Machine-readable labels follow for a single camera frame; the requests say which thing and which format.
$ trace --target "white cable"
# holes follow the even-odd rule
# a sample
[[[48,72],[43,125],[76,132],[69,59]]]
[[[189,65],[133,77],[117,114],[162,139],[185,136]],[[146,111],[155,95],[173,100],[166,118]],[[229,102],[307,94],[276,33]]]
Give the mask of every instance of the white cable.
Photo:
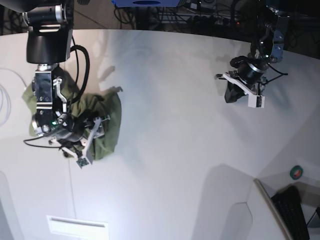
[[[23,80],[23,78],[22,78],[18,73],[16,73],[15,71],[13,71],[13,70],[11,70],[11,69],[8,69],[8,68],[2,68],[2,67],[0,67],[0,70],[6,70],[6,71],[9,71],[9,72],[14,73],[15,75],[17,75],[17,76],[21,79],[21,81],[22,81],[22,83],[23,83],[23,85],[24,85],[24,90],[27,89],[27,85],[26,85],[25,81]],[[6,89],[4,88],[4,86],[2,86],[1,84],[0,84],[0,94],[1,94],[1,98],[0,98],[0,100],[1,100],[1,103],[0,103],[0,113],[1,113],[2,110],[3,110],[3,107],[6,106],[6,107],[4,107],[4,108],[6,108],[5,117],[4,117],[3,120],[0,120],[0,127],[1,127],[1,126],[3,126],[3,125],[8,121],[8,119],[9,119],[9,117],[10,117],[10,113],[11,113],[11,101],[10,101],[10,97],[9,97],[9,94],[8,94],[7,90],[6,90]]]

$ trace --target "white table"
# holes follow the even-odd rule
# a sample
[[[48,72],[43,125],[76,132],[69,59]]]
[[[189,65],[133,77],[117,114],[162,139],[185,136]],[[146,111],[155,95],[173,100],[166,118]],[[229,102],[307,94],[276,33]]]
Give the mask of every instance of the white table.
[[[267,86],[265,109],[253,109],[245,97],[226,104],[226,82],[214,80],[231,70],[231,58],[249,52],[249,43],[131,30],[76,30],[74,38],[90,55],[87,92],[123,88],[119,141],[114,154],[81,170],[61,152],[22,143],[28,111],[11,117],[8,124],[22,128],[0,139],[0,171],[26,240],[69,239],[50,235],[46,215],[108,222],[111,240],[219,240],[230,207],[252,201],[253,178],[319,117],[313,58],[285,52],[275,67],[289,76]],[[30,83],[36,66],[26,63],[26,42],[26,34],[0,37],[0,68]],[[80,66],[83,79],[82,56]],[[74,54],[65,68],[75,76]],[[261,229],[280,239],[277,224],[261,217],[253,215],[248,239]]]

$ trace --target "green towel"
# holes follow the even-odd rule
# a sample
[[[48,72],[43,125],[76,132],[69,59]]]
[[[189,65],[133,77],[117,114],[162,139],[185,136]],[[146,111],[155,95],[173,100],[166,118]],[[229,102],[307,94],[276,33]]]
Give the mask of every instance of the green towel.
[[[66,77],[71,78],[67,72],[64,73],[64,78],[62,77],[62,79],[66,79]],[[73,83],[70,83],[70,85],[68,83],[64,84],[64,87],[61,90],[62,95],[67,100],[70,100],[72,96],[72,84]],[[106,118],[108,115],[110,116],[110,120],[106,120],[102,123],[104,136],[94,139],[90,146],[89,150],[94,160],[100,160],[115,151],[120,132],[122,112],[121,101],[117,92],[118,91],[114,89],[104,96],[83,94],[78,102],[72,104],[71,114],[75,118],[80,116],[87,109],[90,109],[93,112],[98,112],[102,119]],[[34,114],[36,112],[37,99],[33,94],[31,84],[24,91],[22,99],[25,101],[31,113]],[[29,132],[31,136],[36,136],[31,123],[29,126]],[[88,129],[84,132],[86,138],[89,136],[89,133]],[[76,148],[81,150],[83,146],[78,145]]]

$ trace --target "blue object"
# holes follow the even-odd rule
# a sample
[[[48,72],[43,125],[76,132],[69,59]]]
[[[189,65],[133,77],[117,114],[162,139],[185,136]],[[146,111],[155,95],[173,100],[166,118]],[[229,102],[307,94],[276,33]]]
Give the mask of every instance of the blue object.
[[[176,7],[181,0],[112,0],[111,3],[122,7]]]

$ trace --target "vent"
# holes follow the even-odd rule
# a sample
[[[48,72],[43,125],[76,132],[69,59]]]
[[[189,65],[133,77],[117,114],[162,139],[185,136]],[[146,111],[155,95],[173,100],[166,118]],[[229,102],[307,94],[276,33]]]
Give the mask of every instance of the vent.
[[[109,240],[107,223],[84,221],[57,216],[47,216],[52,234],[64,235],[89,240]]]

